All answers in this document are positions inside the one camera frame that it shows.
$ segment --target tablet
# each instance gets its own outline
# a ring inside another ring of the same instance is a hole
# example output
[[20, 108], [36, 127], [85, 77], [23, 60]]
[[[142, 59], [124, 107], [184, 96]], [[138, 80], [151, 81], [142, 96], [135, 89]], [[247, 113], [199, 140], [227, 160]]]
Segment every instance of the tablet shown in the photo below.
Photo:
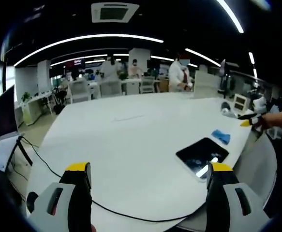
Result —
[[177, 157], [201, 179], [206, 179], [210, 162], [222, 163], [229, 152], [209, 138], [203, 138], [176, 153]]

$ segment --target black ceiling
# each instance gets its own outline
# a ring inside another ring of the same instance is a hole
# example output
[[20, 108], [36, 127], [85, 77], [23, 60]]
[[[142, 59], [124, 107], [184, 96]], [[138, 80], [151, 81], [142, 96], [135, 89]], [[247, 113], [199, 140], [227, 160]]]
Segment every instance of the black ceiling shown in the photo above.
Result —
[[[170, 3], [125, 0], [124, 2], [140, 5], [129, 23], [92, 23], [90, 6], [94, 2], [99, 1], [46, 3], [40, 17], [15, 26], [10, 37], [10, 47], [14, 49], [7, 54], [8, 65], [14, 65], [31, 52], [64, 39], [82, 35], [124, 33], [161, 39], [164, 43], [113, 37], [77, 40], [37, 53], [18, 67], [36, 64], [45, 59], [51, 59], [55, 63], [68, 58], [109, 53], [108, 50], [97, 50], [104, 48], [118, 48], [112, 50], [115, 53], [127, 53], [122, 48], [148, 48], [152, 55], [167, 58], [173, 58], [175, 51], [190, 48], [217, 62], [225, 58], [229, 62], [237, 63], [240, 71], [253, 75], [248, 56], [248, 52], [252, 51], [258, 77], [277, 83], [276, 73], [270, 72], [267, 67], [270, 60], [280, 55], [279, 46], [282, 43], [277, 43], [280, 39], [277, 31], [280, 22], [275, 12], [264, 12], [251, 1], [225, 0], [240, 21], [243, 34], [238, 32], [216, 0], [178, 0]], [[36, 13], [31, 11], [24, 14], [22, 20]], [[191, 63], [211, 65], [198, 56], [191, 54], [191, 57]]]

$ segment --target office floor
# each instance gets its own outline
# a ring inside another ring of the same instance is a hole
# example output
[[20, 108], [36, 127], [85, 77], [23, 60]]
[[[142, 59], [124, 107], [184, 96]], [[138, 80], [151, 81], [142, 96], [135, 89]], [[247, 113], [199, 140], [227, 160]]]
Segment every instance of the office floor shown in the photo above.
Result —
[[[44, 115], [41, 116], [33, 125], [26, 126], [24, 123], [20, 126], [19, 132], [28, 139], [33, 145], [37, 146], [35, 149], [38, 151], [39, 146], [41, 145], [47, 131], [57, 118], [56, 115]], [[244, 150], [249, 149], [253, 143], [256, 141], [256, 136], [254, 133], [251, 132], [247, 143], [244, 147]], [[28, 153], [29, 157], [33, 159], [36, 154], [34, 150], [32, 149], [31, 145], [26, 144], [22, 142], [26, 152]], [[30, 166], [23, 157], [20, 150], [17, 148], [15, 151], [15, 157], [12, 159], [12, 163], [14, 163], [14, 169], [19, 173], [16, 173], [15, 170], [13, 170], [12, 165], [8, 168], [8, 175], [12, 183], [15, 185], [17, 190], [20, 192], [20, 194], [23, 196], [23, 199], [25, 199], [26, 191], [27, 191], [27, 179], [30, 175]], [[21, 206], [21, 212], [25, 214], [25, 204], [22, 204]]]

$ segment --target blue cloth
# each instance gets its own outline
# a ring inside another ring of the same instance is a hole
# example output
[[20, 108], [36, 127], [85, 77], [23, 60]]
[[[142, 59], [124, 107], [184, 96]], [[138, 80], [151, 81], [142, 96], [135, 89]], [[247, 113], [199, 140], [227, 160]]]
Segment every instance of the blue cloth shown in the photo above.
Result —
[[220, 130], [214, 130], [212, 136], [219, 139], [223, 144], [227, 145], [230, 142], [230, 134], [224, 134]]

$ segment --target black tablet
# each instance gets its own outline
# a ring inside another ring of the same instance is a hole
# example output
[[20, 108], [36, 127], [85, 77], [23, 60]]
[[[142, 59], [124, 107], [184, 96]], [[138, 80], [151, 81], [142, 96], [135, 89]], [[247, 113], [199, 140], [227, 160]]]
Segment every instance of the black tablet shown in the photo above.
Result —
[[209, 138], [203, 138], [176, 153], [195, 175], [206, 179], [210, 162], [222, 163], [229, 152]]

